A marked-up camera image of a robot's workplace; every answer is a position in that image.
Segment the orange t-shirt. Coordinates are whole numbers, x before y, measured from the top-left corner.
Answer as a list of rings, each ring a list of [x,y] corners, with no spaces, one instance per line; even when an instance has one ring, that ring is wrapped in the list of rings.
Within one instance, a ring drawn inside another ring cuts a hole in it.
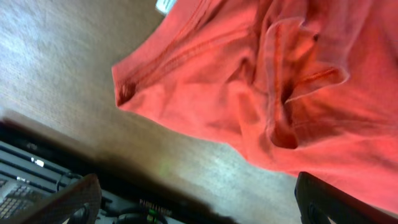
[[[396,0],[186,0],[112,68],[116,105],[397,211]]]

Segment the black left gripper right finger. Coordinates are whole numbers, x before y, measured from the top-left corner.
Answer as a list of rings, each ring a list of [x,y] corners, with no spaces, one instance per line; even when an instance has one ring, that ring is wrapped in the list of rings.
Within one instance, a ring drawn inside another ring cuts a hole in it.
[[[294,194],[302,224],[397,224],[397,218],[308,172],[299,173]]]

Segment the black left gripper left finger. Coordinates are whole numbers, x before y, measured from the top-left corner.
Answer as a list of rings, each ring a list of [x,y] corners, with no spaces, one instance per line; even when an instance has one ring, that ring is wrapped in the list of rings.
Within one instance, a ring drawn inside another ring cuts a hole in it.
[[[6,224],[70,223],[78,211],[80,223],[94,224],[101,206],[102,191],[97,175],[89,174],[39,203],[6,219]]]

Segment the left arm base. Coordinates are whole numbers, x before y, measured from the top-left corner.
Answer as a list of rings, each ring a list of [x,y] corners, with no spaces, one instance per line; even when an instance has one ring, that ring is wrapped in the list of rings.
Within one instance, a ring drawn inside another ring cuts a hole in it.
[[[102,191],[100,210],[96,224],[146,223],[146,224],[184,224],[184,223],[226,223],[212,215],[182,210],[174,212],[141,198],[130,200],[108,190]]]

